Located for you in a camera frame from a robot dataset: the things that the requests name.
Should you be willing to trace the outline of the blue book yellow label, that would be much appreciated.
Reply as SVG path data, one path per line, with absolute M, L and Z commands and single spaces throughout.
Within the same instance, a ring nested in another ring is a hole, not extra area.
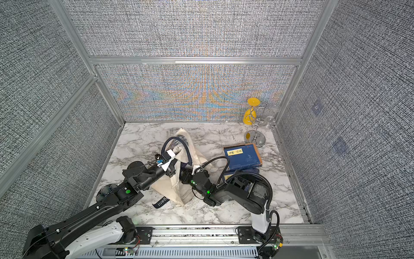
M 258 148 L 255 144 L 242 144 L 224 147 L 224 154 L 228 157 L 229 170 L 243 170 L 258 168 L 263 165 Z
M 251 169 L 245 169 L 245 170 L 229 171 L 229 172 L 226 172 L 221 177 L 221 180 L 222 180 L 222 182 L 225 182 L 229 177 L 233 176 L 234 174 L 238 174 L 238 173 L 242 173 L 242 172 L 259 174 L 260 170 L 257 169 L 257 168 L 251 168 Z

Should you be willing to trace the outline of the cream canvas tote bag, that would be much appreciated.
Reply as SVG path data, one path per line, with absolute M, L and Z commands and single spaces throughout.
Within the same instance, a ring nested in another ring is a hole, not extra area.
M 190 185 L 184 185 L 180 181 L 180 173 L 184 169 L 193 171 L 195 165 L 201 166 L 207 162 L 207 159 L 197 149 L 190 134 L 184 128 L 180 128 L 171 140 L 167 140 L 163 144 L 161 152 L 164 153 L 167 150 L 173 150 L 176 154 L 175 175 L 171 178 L 161 177 L 151 186 L 151 189 L 171 200 L 177 206 L 183 207 L 193 199 L 194 194 Z

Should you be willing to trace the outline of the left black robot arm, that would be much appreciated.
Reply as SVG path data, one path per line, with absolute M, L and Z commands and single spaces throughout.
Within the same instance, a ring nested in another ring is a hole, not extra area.
M 143 198 L 153 183 L 164 175 L 175 174 L 177 159 L 167 163 L 166 169 L 153 165 L 146 168 L 136 161 L 123 171 L 124 181 L 105 194 L 99 201 L 80 213 L 59 223 L 33 227 L 27 236 L 22 258 L 65 259 L 70 255 L 68 246 L 89 230 L 121 212 L 126 211 Z

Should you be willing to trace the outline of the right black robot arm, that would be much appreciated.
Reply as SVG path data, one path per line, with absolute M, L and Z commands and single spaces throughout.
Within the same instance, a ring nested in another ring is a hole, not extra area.
M 257 243 L 272 241 L 277 236 L 277 227 L 271 228 L 275 211 L 270 211 L 273 197 L 271 185 L 257 169 L 237 170 L 221 183 L 210 181 L 208 171 L 191 173 L 186 169 L 180 175 L 185 185 L 190 185 L 194 194 L 210 207 L 220 206 L 226 201 L 235 201 L 251 214 L 252 227 L 248 235 Z

